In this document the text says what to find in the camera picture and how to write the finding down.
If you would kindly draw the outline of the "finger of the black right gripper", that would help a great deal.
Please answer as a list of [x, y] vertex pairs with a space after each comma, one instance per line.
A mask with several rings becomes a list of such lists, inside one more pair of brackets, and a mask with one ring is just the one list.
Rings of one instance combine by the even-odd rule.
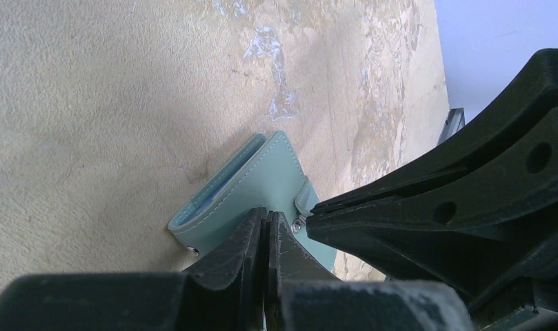
[[446, 170], [473, 171], [520, 140], [558, 107], [558, 49], [534, 53], [507, 87], [470, 123], [417, 159], [347, 193], [318, 203], [315, 215], [379, 199]]
[[445, 283], [471, 309], [522, 277], [558, 285], [558, 107], [474, 172], [319, 216], [308, 234], [391, 279]]

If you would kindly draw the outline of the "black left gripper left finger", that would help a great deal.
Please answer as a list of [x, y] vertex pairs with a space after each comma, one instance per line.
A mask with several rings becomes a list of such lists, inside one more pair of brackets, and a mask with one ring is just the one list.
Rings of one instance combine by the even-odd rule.
[[0, 330], [260, 330], [267, 215], [248, 211], [217, 249], [181, 272], [19, 277], [0, 294]]

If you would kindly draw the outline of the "teal leather card holder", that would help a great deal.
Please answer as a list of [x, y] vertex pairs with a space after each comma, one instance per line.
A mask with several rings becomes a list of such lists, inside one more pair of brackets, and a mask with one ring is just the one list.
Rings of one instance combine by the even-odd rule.
[[319, 197], [305, 175], [287, 134], [256, 134], [179, 209], [169, 231], [197, 257], [225, 241], [241, 216], [253, 208], [282, 212], [295, 239], [325, 269], [334, 268], [337, 251], [310, 239], [306, 219]]

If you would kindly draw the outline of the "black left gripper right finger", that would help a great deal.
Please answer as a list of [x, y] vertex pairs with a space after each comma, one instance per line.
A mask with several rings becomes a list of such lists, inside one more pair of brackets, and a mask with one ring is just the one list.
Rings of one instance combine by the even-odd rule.
[[472, 330], [463, 301], [434, 281], [345, 282], [296, 240], [281, 212], [269, 212], [268, 330]]

